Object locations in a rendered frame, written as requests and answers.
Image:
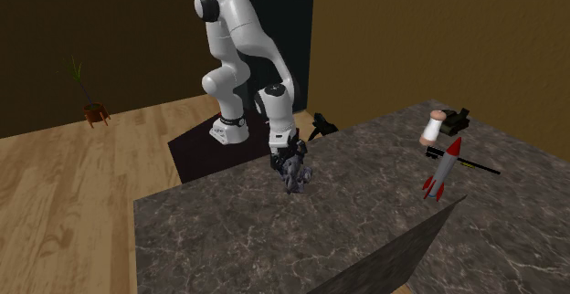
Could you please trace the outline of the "grey figure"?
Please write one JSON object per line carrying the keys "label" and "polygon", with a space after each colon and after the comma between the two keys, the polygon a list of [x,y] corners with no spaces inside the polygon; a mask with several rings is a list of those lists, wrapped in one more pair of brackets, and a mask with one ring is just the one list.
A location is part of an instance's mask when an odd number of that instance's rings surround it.
{"label": "grey figure", "polygon": [[286,192],[303,193],[304,185],[308,184],[312,178],[312,168],[303,165],[303,159],[299,155],[290,157],[279,168],[278,174],[286,184]]}

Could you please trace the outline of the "black angular object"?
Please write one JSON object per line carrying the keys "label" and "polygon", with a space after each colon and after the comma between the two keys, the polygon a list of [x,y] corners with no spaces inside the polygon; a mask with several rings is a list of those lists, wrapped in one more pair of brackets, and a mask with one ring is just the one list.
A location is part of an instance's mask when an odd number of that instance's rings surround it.
{"label": "black angular object", "polygon": [[314,114],[312,125],[314,130],[309,137],[309,141],[313,140],[319,133],[325,136],[338,131],[338,128],[334,124],[329,123],[319,112]]}

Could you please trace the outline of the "dark robot stand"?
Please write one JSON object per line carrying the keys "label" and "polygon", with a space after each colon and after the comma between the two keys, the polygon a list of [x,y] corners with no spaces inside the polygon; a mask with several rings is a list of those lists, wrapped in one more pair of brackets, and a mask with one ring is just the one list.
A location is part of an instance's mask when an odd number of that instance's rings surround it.
{"label": "dark robot stand", "polygon": [[242,143],[223,145],[209,134],[216,114],[193,129],[168,142],[181,183],[270,154],[269,125],[253,110],[245,110],[249,137]]}

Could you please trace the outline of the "dark tall cabinet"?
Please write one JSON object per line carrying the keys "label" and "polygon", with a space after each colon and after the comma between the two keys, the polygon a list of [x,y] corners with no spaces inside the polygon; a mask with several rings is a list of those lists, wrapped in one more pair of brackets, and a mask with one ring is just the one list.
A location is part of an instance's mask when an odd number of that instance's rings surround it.
{"label": "dark tall cabinet", "polygon": [[309,85],[313,0],[250,0],[299,85],[293,110],[305,110]]}

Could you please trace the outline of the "white tan roll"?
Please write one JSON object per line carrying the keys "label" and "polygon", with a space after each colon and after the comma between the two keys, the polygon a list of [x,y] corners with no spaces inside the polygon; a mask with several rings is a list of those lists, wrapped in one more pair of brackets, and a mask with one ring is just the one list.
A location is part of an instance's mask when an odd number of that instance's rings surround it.
{"label": "white tan roll", "polygon": [[433,110],[430,112],[430,119],[423,130],[419,142],[424,146],[433,146],[438,138],[440,127],[447,118],[447,114],[443,110]]}

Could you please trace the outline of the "grey red toy rocket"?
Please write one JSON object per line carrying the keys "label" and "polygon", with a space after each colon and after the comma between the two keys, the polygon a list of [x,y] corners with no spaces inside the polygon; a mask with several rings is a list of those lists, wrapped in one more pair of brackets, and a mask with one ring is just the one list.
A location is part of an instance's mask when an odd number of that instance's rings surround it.
{"label": "grey red toy rocket", "polygon": [[460,145],[461,138],[458,138],[444,151],[438,169],[423,185],[423,190],[426,190],[424,198],[432,197],[437,201],[440,199],[444,191],[444,181],[459,158]]}

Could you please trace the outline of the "dark green toy vehicle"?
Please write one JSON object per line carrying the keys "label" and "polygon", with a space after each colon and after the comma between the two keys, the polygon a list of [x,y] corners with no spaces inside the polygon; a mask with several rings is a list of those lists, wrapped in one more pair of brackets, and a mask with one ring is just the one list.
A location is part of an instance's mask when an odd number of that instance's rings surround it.
{"label": "dark green toy vehicle", "polygon": [[443,112],[446,114],[446,119],[442,122],[439,129],[441,133],[454,136],[459,131],[469,127],[469,110],[462,108],[460,112],[455,112],[454,110],[443,110]]}

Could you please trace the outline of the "black pen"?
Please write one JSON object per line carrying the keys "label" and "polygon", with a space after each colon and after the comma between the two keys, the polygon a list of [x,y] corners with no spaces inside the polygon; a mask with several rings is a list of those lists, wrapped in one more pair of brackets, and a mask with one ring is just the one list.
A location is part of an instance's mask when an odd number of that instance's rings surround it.
{"label": "black pen", "polygon": [[[426,149],[426,156],[430,157],[432,159],[437,159],[438,157],[442,157],[445,153],[446,153],[445,151],[440,150],[439,148],[432,147],[432,146],[428,146]],[[462,165],[467,166],[469,168],[479,168],[481,170],[484,170],[484,171],[487,171],[490,173],[500,174],[500,172],[497,170],[491,169],[489,167],[483,166],[483,165],[478,164],[478,163],[474,163],[474,162],[465,160],[465,159],[460,158],[460,157],[458,158],[458,161]]]}

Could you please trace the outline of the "potted plant on stand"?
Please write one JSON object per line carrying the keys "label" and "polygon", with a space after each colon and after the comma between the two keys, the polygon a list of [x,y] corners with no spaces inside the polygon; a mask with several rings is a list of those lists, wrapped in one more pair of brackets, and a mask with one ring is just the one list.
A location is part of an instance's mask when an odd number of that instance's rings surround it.
{"label": "potted plant on stand", "polygon": [[73,56],[70,57],[69,60],[63,59],[63,64],[66,70],[69,72],[69,75],[72,77],[74,81],[76,81],[83,93],[85,94],[88,104],[82,108],[84,113],[84,117],[89,124],[89,126],[93,129],[94,123],[96,122],[103,122],[106,126],[109,125],[108,120],[111,119],[111,115],[108,113],[106,107],[101,102],[95,102],[87,92],[82,80],[81,80],[81,68],[82,63],[77,63]]}

